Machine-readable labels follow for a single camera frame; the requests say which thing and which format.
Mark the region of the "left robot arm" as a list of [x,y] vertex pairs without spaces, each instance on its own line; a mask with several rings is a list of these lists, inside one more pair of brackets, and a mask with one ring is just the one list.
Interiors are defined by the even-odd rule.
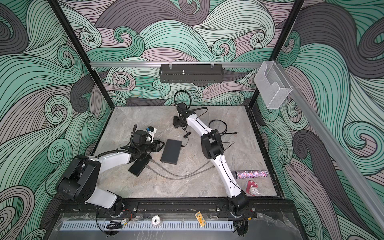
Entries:
[[60,177],[56,190],[76,203],[92,204],[110,211],[112,216],[119,216],[125,209],[123,200],[117,194],[98,187],[99,175],[132,164],[129,173],[139,176],[151,159],[151,153],[160,152],[165,146],[161,140],[154,139],[156,132],[154,127],[138,130],[134,125],[127,145],[96,157],[76,156]]

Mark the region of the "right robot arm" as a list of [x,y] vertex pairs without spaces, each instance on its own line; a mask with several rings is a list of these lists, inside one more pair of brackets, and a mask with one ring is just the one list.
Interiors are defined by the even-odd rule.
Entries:
[[174,117],[174,127],[185,129],[190,127],[200,136],[203,155],[214,165],[225,186],[230,212],[235,217],[242,217],[249,205],[249,200],[227,164],[223,146],[225,142],[222,141],[218,130],[211,129],[196,114],[196,111],[203,110],[204,107],[191,109],[190,104],[177,103],[176,97],[180,93],[186,94],[190,102],[192,101],[192,97],[187,91],[179,90],[174,94],[174,104],[178,111],[178,115]]

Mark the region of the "ribbed black network switch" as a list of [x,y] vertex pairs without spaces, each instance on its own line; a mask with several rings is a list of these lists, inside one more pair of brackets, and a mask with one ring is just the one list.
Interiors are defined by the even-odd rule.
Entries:
[[152,157],[150,155],[147,155],[142,159],[137,159],[129,168],[129,172],[135,177],[138,177],[151,159]]

